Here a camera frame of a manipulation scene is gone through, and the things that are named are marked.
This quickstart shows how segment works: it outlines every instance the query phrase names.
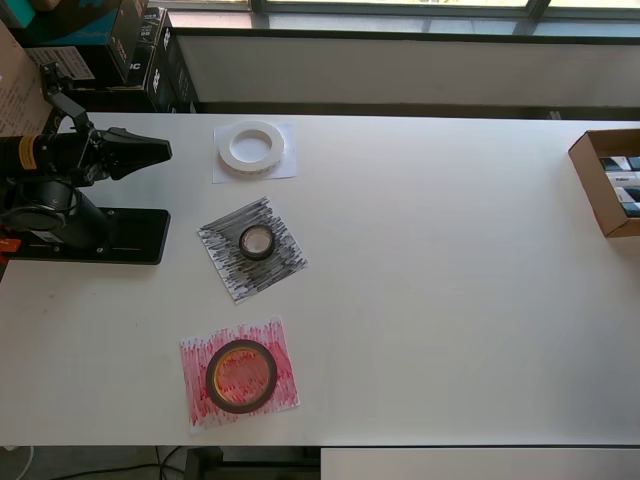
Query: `paper sheet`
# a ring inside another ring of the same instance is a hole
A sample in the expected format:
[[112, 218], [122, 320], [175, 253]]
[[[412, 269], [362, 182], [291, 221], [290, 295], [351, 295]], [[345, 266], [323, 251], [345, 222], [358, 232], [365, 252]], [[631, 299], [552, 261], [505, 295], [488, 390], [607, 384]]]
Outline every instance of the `paper sheet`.
[[[266, 225], [275, 236], [275, 250], [266, 260], [248, 260], [240, 252], [240, 235], [252, 225]], [[307, 265], [302, 250], [267, 197], [205, 225], [198, 234], [236, 304]]]
[[[213, 355], [230, 341], [239, 339], [254, 340], [264, 345], [273, 355], [278, 368], [278, 383], [271, 400], [255, 412], [242, 415], [227, 413], [216, 407], [207, 394], [205, 379], [207, 366]], [[192, 434], [242, 418], [288, 410], [300, 405], [280, 317], [272, 317], [258, 324], [225, 328], [204, 337], [185, 338], [180, 342], [180, 352]]]
[[278, 123], [273, 126], [280, 130], [284, 138], [284, 154], [280, 163], [268, 172], [259, 175], [246, 175], [231, 170], [220, 158], [218, 142], [226, 138], [226, 133], [233, 125], [216, 127], [213, 131], [214, 161], [213, 161], [213, 183], [227, 182], [255, 182], [268, 178], [289, 178], [298, 174], [296, 161], [295, 142], [293, 136], [293, 125], [288, 123]]

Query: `red scribbled paper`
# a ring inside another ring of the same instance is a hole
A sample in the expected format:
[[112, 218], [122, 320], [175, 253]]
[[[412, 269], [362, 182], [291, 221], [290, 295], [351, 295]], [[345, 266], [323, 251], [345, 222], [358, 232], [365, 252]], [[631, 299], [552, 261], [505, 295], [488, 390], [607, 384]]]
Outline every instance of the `red scribbled paper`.
[[[223, 345], [239, 339], [254, 340], [267, 347], [278, 367], [278, 383], [271, 400], [255, 412], [243, 415], [227, 413], [216, 407], [209, 398], [205, 385], [211, 357]], [[180, 351], [192, 434], [209, 427], [236, 422], [242, 417], [278, 412], [300, 405], [280, 317], [272, 317], [259, 324], [225, 328], [206, 337], [185, 338], [180, 342]]]

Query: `orange connector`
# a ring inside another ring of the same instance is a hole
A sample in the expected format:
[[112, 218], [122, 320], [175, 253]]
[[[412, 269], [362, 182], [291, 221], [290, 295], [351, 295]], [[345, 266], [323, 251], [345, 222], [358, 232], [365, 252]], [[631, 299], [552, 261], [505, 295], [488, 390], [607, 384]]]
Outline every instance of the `orange connector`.
[[9, 259], [2, 256], [3, 252], [15, 253], [20, 248], [20, 240], [17, 238], [0, 238], [0, 263], [6, 265]]

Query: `window sill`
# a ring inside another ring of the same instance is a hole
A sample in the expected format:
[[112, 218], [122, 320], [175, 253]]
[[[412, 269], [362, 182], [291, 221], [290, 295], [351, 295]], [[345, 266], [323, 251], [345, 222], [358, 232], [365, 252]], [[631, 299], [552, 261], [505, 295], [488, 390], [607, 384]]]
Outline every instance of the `window sill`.
[[[152, 2], [166, 6], [164, 2]], [[171, 9], [178, 35], [638, 45], [640, 23], [616, 20], [267, 14]]]

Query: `white table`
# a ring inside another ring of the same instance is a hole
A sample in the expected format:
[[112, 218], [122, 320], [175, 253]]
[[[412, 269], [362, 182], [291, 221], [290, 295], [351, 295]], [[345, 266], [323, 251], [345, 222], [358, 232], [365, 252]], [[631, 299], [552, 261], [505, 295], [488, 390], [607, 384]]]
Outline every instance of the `white table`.
[[[299, 176], [213, 185], [213, 127], [248, 117], [92, 118], [171, 140], [87, 190], [169, 210], [164, 259], [10, 263], [0, 445], [640, 443], [640, 239], [602, 236], [566, 153], [637, 124], [257, 117]], [[235, 306], [196, 229], [263, 195], [309, 268]], [[178, 341], [274, 314], [300, 407], [190, 436]]]
[[622, 448], [323, 448], [322, 480], [631, 480]]

